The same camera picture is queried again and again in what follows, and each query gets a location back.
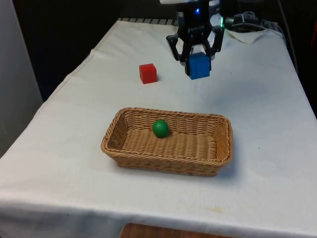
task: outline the blue cube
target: blue cube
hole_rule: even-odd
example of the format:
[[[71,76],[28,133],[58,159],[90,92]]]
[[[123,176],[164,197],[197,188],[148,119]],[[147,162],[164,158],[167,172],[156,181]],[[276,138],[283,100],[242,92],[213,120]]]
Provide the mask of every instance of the blue cube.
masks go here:
[[[199,52],[189,55],[190,78],[197,79],[209,77],[210,60],[205,53]]]

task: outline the white wall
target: white wall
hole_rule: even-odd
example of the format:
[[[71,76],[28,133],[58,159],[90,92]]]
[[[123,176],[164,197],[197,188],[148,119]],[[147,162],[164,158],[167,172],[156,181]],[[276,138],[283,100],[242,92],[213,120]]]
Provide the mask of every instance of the white wall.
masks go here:
[[[11,0],[0,0],[0,157],[42,103]]]

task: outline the wicker basket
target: wicker basket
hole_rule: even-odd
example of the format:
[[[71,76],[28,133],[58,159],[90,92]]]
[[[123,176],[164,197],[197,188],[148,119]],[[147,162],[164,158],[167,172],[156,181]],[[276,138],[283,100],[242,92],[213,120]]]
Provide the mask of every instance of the wicker basket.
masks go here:
[[[166,138],[152,132],[158,119],[168,123]],[[215,176],[232,159],[232,128],[220,115],[124,108],[110,124],[101,149],[121,167]]]

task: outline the wooden floor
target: wooden floor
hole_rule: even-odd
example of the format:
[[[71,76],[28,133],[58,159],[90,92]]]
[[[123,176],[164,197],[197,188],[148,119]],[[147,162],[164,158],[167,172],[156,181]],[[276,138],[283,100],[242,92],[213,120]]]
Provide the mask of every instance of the wooden floor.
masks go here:
[[[122,229],[120,238],[229,238],[196,232],[187,232],[162,227],[128,224]]]

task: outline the green ball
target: green ball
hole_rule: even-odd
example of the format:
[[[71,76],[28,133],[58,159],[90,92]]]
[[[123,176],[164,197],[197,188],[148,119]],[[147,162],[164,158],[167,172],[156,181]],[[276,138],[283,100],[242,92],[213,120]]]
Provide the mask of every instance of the green ball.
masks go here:
[[[168,125],[164,120],[157,120],[154,122],[152,129],[154,135],[159,138],[168,136]]]

